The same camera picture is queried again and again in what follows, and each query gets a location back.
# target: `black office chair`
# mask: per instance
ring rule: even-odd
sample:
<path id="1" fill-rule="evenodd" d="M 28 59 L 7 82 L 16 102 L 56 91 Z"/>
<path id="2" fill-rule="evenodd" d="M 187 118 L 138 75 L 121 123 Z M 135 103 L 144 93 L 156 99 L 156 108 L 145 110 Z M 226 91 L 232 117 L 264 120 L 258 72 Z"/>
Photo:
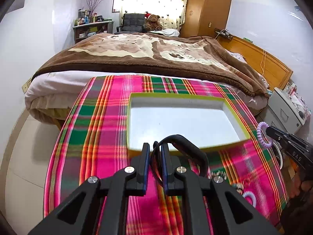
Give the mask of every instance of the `black office chair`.
<path id="1" fill-rule="evenodd" d="M 116 31 L 118 33 L 128 33 L 128 32 L 146 33 L 147 31 L 143 27 L 144 23 L 145 23 L 145 14 L 125 13 L 123 17 L 123 25 L 118 26 L 116 28 Z"/>

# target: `wooden headboard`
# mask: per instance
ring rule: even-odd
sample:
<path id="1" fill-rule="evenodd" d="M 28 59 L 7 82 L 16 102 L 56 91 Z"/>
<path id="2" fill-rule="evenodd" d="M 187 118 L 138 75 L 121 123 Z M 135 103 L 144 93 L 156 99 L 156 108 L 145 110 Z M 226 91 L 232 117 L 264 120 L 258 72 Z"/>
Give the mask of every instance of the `wooden headboard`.
<path id="1" fill-rule="evenodd" d="M 263 58 L 262 67 L 264 66 L 265 59 L 262 48 L 240 39 L 239 37 L 233 37 L 229 40 L 223 36 L 219 36 L 217 40 L 230 52 L 241 54 L 247 63 L 262 75 L 262 68 L 260 65 Z M 264 77 L 270 85 L 270 90 L 273 91 L 274 87 L 284 89 L 292 73 L 293 71 L 283 62 L 270 53 L 266 53 Z"/>

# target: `tile floor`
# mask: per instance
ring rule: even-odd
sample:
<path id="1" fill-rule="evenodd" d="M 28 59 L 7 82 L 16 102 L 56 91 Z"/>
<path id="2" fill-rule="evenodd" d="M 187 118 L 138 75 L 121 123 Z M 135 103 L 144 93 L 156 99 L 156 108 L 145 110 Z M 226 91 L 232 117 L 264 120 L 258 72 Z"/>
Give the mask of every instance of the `tile floor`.
<path id="1" fill-rule="evenodd" d="M 6 219 L 17 235 L 25 235 L 43 218 L 43 188 L 54 143 L 55 125 L 29 116 L 15 143 L 7 171 Z"/>

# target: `triangular cutout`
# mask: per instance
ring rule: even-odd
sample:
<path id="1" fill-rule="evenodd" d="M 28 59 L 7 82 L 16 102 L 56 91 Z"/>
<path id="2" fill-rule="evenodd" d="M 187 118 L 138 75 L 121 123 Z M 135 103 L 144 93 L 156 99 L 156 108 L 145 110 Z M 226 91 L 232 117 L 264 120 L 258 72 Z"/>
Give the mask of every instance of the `triangular cutout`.
<path id="1" fill-rule="evenodd" d="M 236 224 L 247 222 L 253 218 L 250 211 L 247 210 L 232 193 L 225 192 L 225 196 L 233 213 Z"/>
<path id="2" fill-rule="evenodd" d="M 62 220 L 68 224 L 74 224 L 78 217 L 78 213 L 81 205 L 84 202 L 86 194 L 84 192 L 77 195 L 71 200 L 57 215 L 59 220 Z"/>

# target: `white filing cabinet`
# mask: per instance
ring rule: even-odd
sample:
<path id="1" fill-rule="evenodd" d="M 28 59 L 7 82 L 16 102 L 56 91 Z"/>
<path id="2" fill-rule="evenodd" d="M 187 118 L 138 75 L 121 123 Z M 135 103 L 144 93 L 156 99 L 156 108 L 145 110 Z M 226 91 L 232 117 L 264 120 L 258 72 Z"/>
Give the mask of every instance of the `white filing cabinet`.
<path id="1" fill-rule="evenodd" d="M 279 88 L 274 88 L 266 108 L 259 114 L 257 121 L 264 121 L 269 126 L 275 126 L 284 132 L 293 134 L 305 122 L 298 114 L 289 96 Z"/>

